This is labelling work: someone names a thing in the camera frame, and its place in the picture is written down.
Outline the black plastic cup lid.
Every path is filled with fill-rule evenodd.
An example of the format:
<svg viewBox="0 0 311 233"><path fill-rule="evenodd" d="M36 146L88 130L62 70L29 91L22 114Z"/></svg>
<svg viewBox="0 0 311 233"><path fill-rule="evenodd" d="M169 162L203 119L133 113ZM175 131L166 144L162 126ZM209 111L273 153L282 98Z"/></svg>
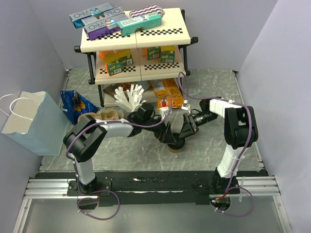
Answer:
<svg viewBox="0 0 311 233"><path fill-rule="evenodd" d="M183 149L185 143L168 144L168 147L172 149Z"/></svg>

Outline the light blue paper bag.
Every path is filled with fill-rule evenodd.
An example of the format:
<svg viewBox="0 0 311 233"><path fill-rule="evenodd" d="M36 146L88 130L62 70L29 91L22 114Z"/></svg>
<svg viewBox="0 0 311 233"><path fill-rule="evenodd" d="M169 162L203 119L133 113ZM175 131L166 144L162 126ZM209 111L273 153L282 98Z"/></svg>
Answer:
<svg viewBox="0 0 311 233"><path fill-rule="evenodd" d="M9 105L2 134L38 156L59 156L69 120L48 92L21 92Z"/></svg>

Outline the brown paper coffee cup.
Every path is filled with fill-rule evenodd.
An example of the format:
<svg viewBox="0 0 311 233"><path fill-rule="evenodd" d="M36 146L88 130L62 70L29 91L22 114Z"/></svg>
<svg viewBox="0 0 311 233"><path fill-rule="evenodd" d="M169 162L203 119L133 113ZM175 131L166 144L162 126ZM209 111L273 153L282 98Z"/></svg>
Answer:
<svg viewBox="0 0 311 233"><path fill-rule="evenodd" d="M170 151L171 153L179 153L179 152L182 151L182 149L172 149L172 148L170 148L170 147L168 147L168 149L169 149L169 151Z"/></svg>

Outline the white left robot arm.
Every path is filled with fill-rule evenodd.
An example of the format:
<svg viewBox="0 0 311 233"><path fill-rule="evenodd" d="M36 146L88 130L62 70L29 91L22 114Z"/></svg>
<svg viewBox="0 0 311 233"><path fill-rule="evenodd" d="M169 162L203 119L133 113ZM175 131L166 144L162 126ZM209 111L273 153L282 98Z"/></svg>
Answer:
<svg viewBox="0 0 311 233"><path fill-rule="evenodd" d="M145 103L126 119L96 120L86 116L66 134L63 143L66 156L73 161L78 189L85 195L98 190L97 177L93 170L92 157L106 138L133 137L145 129L154 133L161 143L176 146L178 134L171 131L171 124L165 123L160 115L154 114L154 107Z"/></svg>

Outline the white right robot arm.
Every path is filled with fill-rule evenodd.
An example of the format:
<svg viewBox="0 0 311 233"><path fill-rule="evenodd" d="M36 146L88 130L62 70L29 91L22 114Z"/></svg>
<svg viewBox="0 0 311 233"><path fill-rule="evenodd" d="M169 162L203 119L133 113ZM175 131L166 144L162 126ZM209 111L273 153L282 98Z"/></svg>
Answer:
<svg viewBox="0 0 311 233"><path fill-rule="evenodd" d="M199 104L201 111L198 114L184 114L177 139L183 143L185 138L196 134L200 126L218 117L224 119L226 148L211 182L215 192L224 193L237 184L236 176L243 154L259 137L254 108L221 98L201 100Z"/></svg>

